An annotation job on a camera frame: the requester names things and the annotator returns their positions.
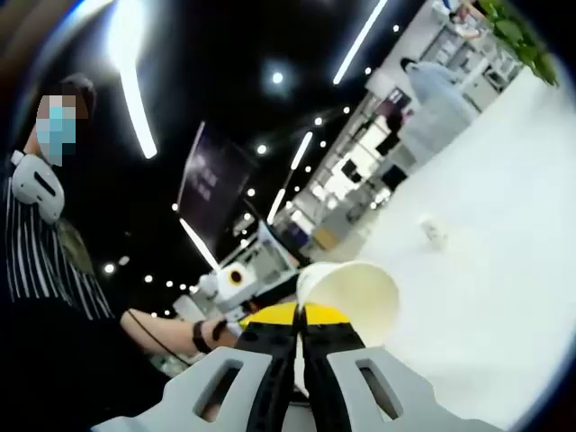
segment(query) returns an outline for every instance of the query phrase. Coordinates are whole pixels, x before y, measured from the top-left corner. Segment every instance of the black and white striped shirt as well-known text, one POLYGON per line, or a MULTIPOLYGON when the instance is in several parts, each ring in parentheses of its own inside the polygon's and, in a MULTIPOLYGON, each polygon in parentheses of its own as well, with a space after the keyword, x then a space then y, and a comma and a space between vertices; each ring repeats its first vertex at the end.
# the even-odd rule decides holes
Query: black and white striped shirt
POLYGON ((36 206, 15 199, 12 179, 6 182, 4 202, 4 244, 12 302, 59 299, 89 320, 113 319, 113 310, 95 276, 71 262, 56 226, 46 223, 36 206))

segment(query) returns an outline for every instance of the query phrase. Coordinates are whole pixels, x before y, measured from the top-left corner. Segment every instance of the black cable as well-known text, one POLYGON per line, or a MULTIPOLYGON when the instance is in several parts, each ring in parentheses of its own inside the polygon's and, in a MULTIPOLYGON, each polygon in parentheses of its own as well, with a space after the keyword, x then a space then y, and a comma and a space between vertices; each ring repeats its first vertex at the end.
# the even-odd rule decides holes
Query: black cable
POLYGON ((130 309, 128 309, 128 313, 130 314, 131 317, 134 318, 134 320, 136 321, 136 323, 148 334, 148 336, 150 336, 151 338, 153 338, 157 344, 159 344, 161 347, 163 347, 167 353, 169 353, 170 355, 176 357, 178 360, 180 360, 182 363, 184 363, 186 366, 192 366, 191 363, 186 362, 182 357, 180 357, 178 354, 176 354, 174 351, 172 351, 170 348, 168 348, 166 345, 164 345, 162 342, 160 342, 158 339, 156 339, 154 337, 154 335, 152 333, 150 333, 148 331, 147 328, 144 327, 144 325, 138 321, 138 319, 134 316, 134 314, 132 313, 132 311, 130 309))

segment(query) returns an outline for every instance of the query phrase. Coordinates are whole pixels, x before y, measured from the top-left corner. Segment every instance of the white table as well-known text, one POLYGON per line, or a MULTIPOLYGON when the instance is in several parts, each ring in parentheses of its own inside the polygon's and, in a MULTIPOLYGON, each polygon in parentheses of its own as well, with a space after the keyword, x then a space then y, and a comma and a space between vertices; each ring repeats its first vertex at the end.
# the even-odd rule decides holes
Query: white table
POLYGON ((386 347, 463 418, 511 427, 555 377, 576 329, 576 112, 524 70, 410 177, 358 258, 400 288, 386 347), (434 250, 419 220, 442 221, 434 250))

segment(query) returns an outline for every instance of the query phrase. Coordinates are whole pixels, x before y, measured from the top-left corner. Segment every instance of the neck headphones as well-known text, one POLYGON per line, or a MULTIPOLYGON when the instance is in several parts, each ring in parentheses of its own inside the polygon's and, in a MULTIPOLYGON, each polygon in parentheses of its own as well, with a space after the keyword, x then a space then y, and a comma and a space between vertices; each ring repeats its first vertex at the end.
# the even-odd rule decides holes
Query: neck headphones
POLYGON ((64 189, 51 166, 41 157, 16 150, 11 162, 12 193, 19 202, 38 206, 48 224, 55 223, 64 209, 64 189))

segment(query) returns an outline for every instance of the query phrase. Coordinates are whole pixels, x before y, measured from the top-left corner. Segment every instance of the paper cup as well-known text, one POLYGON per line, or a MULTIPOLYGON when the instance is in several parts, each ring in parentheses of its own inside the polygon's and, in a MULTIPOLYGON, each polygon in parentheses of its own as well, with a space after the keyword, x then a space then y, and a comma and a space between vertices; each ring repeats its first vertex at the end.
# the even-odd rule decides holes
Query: paper cup
POLYGON ((396 283, 381 267, 364 261, 309 265, 298 278, 296 296, 300 308, 311 302, 344 313, 367 347, 384 342, 400 307, 396 283))

